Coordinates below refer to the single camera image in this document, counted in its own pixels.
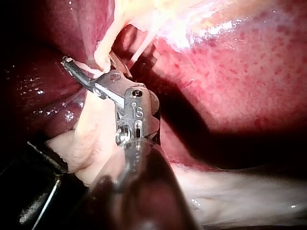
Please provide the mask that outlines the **right arm instrument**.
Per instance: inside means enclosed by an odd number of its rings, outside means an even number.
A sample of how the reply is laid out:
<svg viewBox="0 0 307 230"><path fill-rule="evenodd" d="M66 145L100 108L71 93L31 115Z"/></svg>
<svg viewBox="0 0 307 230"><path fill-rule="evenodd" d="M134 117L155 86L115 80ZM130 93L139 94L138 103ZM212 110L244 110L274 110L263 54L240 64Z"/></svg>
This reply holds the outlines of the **right arm instrument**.
<svg viewBox="0 0 307 230"><path fill-rule="evenodd" d="M143 83L133 82L119 71L111 71L95 79L94 93L115 104L117 145L134 138L161 144L160 103Z"/></svg>

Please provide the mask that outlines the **right arm instrument jaw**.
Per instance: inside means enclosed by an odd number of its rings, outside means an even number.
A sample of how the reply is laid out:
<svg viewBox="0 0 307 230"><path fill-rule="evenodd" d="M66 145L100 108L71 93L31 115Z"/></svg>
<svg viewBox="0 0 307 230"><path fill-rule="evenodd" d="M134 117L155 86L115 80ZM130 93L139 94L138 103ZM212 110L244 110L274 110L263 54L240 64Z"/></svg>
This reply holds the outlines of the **right arm instrument jaw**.
<svg viewBox="0 0 307 230"><path fill-rule="evenodd" d="M94 79L86 75L81 68L79 68L71 57L64 56L62 58L62 66L64 69L77 80L85 89L93 92Z"/></svg>
<svg viewBox="0 0 307 230"><path fill-rule="evenodd" d="M119 56L116 53L110 52L109 58L111 61L111 70L116 69L122 72L126 78L132 79L132 75L127 65L119 58Z"/></svg>

